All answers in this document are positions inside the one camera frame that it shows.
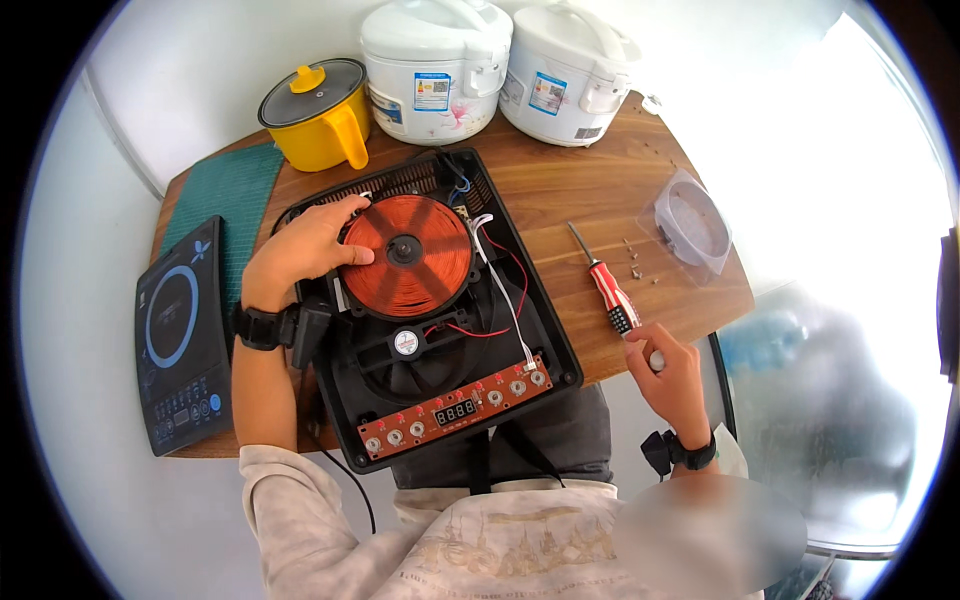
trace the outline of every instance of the rice cooker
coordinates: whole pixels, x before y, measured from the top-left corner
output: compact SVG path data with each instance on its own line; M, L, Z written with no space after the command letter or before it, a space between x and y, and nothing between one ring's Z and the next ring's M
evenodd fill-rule
M377 125L420 145L466 139L490 123L514 24L485 0L395 0L360 30Z
M640 61L628 36L568 2L521 9L500 110L549 144L587 146L607 132Z

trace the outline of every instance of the white wire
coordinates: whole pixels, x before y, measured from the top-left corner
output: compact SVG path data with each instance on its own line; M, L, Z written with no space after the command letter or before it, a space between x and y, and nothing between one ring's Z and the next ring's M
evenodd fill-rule
M520 346L523 348L523 355L527 359L526 371L530 371L537 367L537 364L534 363L533 352L530 351L530 348L527 346L527 343L523 341L523 335L520 333L520 323L516 320L516 311L514 310L514 303L510 301L510 294L507 294L507 289L503 287L503 282L500 281L500 277L496 274L496 269L493 268L493 265L490 264L490 260L487 259L487 255L483 252L483 246L480 245L480 237L477 235L477 232L482 226L489 223L493 220L493 215L489 212L484 213L470 221L470 233L473 234L473 242L476 245L477 251L480 252L480 258L483 259L485 265L490 267L490 274L493 276L493 281L496 282L496 286L500 288L500 292L503 294L503 297L507 300L507 306L510 307L510 316L514 318L514 327L516 328L516 336L520 340Z

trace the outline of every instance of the yellow lid knob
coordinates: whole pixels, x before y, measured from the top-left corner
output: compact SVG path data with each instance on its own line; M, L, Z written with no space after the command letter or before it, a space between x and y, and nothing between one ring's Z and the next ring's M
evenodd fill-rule
M323 67L317 67L317 70L314 71L307 65L299 66L297 67L297 77L290 82L290 91L295 94L302 94L322 84L324 79L326 79L326 73Z

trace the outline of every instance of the wooden tabletop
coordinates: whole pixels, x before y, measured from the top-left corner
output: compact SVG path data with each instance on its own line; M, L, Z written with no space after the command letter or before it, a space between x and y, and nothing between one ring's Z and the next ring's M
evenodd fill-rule
M627 368L623 342L610 326L603 300L587 272L587 259L567 228L567 220L577 226L594 256L607 262L640 318L662 323L682 342L704 337L754 308L754 296L735 249L722 275L698 288L661 240L637 225L637 215L654 201L677 168L697 177L677 140L659 117L640 108L640 101L640 95L632 92L606 135L589 148L538 142L515 129L499 112L480 133L452 145L473 147L480 153L580 360L584 385ZM261 131L216 154L269 141L270 135ZM255 250L267 241L271 226L287 206L402 162L419 148L373 127L367 150L370 163L360 171L343 163L319 173L302 173L284 162ZM152 262L189 174L187 169L177 175L167 188L156 224ZM632 253L637 254L636 259L631 258ZM633 278L631 264L638 265L641 279ZM291 377L295 385L299 383L298 372L291 370ZM312 376L307 385L313 386L311 392L316 390ZM300 410L305 414L307 408ZM319 437L323 447L337 447L329 427L322 429ZM300 435L300 451L316 449L308 436ZM228 431L172 456L223 458L237 454L236 438Z

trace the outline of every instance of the blue ring on glass panel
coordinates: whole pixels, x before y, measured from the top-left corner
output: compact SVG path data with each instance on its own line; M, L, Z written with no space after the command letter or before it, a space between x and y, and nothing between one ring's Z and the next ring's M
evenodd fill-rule
M168 356L167 358L160 358L154 350L154 342L150 338L150 317L154 314L154 301L156 300L156 295L159 293L160 288L163 287L163 284L166 283L167 279L174 275L182 275L187 278L187 281L190 282L190 323L186 326L186 333L183 334L183 341L180 342L180 347L177 348L177 351ZM186 265L178 265L167 271L166 275L163 276L163 279L160 280L160 283L156 285L154 290L154 295L150 298L150 306L147 308L147 351L150 352L150 357L154 360L156 365L161 369L169 369L177 364L177 361L180 360L180 357L183 356L183 353L186 351L187 344L190 343L190 336L193 335L193 326L197 324L197 304L200 299L200 286L197 285L197 275L193 272L193 269L187 267Z

